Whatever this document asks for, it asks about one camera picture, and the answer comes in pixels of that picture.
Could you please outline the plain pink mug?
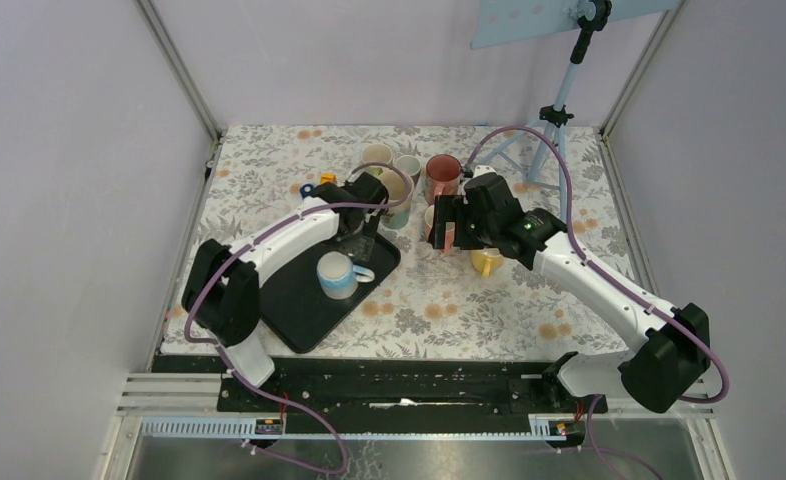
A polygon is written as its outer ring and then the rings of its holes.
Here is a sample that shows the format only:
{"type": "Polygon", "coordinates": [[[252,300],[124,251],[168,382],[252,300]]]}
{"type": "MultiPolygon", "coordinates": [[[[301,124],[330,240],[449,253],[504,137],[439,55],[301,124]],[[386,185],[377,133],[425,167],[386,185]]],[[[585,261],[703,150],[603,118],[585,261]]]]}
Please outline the plain pink mug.
{"type": "Polygon", "coordinates": [[[454,222],[446,222],[443,228],[435,226],[435,206],[429,206],[424,213],[424,235],[429,246],[443,254],[450,254],[453,249],[454,234],[454,222]],[[440,231],[442,231],[442,239],[435,241],[435,233],[440,231]]]}

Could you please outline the yellow mug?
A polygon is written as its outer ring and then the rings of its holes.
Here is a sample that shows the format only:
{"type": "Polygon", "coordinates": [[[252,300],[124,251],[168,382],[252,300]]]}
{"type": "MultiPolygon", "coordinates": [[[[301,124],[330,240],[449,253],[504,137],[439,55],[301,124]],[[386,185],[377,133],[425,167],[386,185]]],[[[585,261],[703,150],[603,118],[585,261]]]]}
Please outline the yellow mug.
{"type": "Polygon", "coordinates": [[[498,249],[485,248],[471,251],[470,261],[475,271],[482,278],[487,278],[502,266],[504,256],[498,249]]]}

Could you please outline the cream floral mug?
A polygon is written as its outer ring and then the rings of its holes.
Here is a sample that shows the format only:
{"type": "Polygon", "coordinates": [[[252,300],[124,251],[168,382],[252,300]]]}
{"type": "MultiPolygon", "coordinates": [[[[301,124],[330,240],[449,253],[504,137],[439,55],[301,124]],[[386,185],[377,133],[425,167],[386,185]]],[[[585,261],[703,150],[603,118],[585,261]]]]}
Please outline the cream floral mug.
{"type": "Polygon", "coordinates": [[[385,170],[379,180],[388,192],[388,203],[396,203],[395,207],[382,212],[381,223],[391,230],[404,228],[410,218],[414,184],[412,179],[405,175],[400,176],[395,171],[385,170]]]}

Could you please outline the light blue mug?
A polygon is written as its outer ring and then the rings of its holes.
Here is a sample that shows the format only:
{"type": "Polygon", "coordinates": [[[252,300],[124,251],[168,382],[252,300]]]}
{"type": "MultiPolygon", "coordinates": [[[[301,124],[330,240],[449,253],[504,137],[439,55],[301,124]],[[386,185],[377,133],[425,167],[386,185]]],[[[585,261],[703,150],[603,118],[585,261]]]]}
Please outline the light blue mug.
{"type": "Polygon", "coordinates": [[[375,280],[375,273],[355,264],[340,252],[323,254],[316,265],[316,275],[323,293],[333,300],[345,300],[354,295],[362,284],[375,280]]]}

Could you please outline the grey mug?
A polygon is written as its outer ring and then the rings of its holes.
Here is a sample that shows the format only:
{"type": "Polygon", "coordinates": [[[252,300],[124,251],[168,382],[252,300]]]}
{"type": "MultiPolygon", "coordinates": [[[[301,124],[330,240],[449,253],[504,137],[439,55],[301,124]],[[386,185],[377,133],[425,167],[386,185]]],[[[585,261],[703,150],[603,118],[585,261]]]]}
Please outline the grey mug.
{"type": "Polygon", "coordinates": [[[393,166],[403,174],[408,175],[414,186],[418,185],[422,173],[422,164],[417,157],[402,155],[393,162],[393,166]]]}

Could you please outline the light green mug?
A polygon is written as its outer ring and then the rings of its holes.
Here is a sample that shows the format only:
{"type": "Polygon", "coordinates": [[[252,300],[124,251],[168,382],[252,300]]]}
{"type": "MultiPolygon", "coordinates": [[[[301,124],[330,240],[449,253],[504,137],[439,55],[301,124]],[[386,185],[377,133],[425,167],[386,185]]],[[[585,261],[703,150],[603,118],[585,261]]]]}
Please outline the light green mug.
{"type": "Polygon", "coordinates": [[[385,170],[384,165],[390,165],[394,152],[386,144],[375,143],[366,146],[361,152],[360,165],[365,166],[364,171],[373,176],[379,176],[385,170]]]}

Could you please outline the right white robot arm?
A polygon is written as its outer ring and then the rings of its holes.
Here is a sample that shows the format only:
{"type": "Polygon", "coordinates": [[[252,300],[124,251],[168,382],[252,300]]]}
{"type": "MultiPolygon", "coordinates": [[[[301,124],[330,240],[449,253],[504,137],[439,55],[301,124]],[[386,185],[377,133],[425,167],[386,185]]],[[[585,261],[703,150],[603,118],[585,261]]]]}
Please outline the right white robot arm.
{"type": "Polygon", "coordinates": [[[487,171],[462,193],[434,197],[429,240],[434,248],[493,248],[557,283],[618,334],[626,348],[608,354],[570,353],[542,386],[544,402],[566,412],[582,397],[627,395],[655,413],[687,400],[709,369],[709,318],[699,306],[676,307],[627,280],[542,208],[523,210],[503,177],[487,171]]]}

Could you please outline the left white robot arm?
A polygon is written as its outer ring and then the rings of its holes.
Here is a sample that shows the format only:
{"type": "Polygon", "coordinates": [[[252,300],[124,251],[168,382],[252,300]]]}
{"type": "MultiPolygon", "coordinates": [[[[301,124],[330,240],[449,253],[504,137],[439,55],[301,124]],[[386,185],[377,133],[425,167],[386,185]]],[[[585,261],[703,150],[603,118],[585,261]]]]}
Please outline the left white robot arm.
{"type": "Polygon", "coordinates": [[[257,411],[278,401],[274,361],[260,338],[267,326],[295,353],[315,348],[399,264],[377,227],[390,195],[362,173],[339,186],[314,187],[300,206],[232,244],[197,249],[182,291],[192,325],[206,330],[228,369],[244,382],[241,398],[257,411]]]}

